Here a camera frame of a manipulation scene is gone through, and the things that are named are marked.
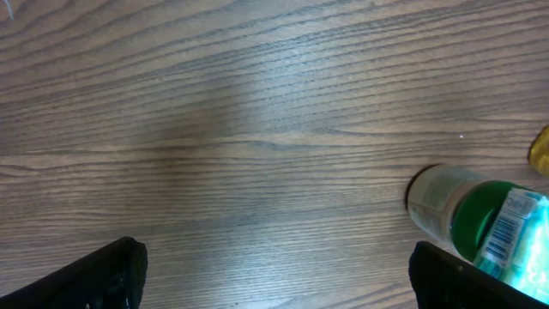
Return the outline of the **green tissue canister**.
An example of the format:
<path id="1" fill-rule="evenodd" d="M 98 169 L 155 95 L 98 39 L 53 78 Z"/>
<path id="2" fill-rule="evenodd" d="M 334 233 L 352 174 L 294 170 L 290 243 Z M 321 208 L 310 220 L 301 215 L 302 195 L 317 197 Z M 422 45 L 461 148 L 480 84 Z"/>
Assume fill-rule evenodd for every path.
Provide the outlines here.
<path id="1" fill-rule="evenodd" d="M 406 210 L 437 247 L 548 305 L 548 198 L 461 167 L 420 170 Z"/>

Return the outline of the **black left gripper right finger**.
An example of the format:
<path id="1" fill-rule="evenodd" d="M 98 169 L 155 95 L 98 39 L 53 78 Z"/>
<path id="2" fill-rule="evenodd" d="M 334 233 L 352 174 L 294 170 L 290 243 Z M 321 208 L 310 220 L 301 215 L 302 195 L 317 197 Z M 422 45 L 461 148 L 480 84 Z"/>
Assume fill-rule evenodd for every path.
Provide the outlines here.
<path id="1" fill-rule="evenodd" d="M 548 309 L 427 241 L 416 244 L 408 275 L 419 309 Z"/>

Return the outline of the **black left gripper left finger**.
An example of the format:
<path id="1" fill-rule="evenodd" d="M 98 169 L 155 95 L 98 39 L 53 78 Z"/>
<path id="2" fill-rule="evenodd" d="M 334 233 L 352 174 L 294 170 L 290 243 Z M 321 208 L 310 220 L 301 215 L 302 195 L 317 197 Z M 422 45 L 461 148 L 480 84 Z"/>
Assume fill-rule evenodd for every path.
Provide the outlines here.
<path id="1" fill-rule="evenodd" d="M 147 247 L 123 237 L 1 298 L 2 308 L 130 309 L 140 306 Z"/>

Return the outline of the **yellow dish soap bottle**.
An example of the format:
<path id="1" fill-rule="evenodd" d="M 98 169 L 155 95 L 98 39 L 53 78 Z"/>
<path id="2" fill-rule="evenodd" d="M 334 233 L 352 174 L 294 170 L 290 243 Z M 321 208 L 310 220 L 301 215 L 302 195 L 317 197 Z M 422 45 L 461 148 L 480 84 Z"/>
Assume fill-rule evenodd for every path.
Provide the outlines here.
<path id="1" fill-rule="evenodd" d="M 549 128 L 546 125 L 532 142 L 528 151 L 528 163 L 539 174 L 549 174 L 549 153 L 548 153 Z"/>

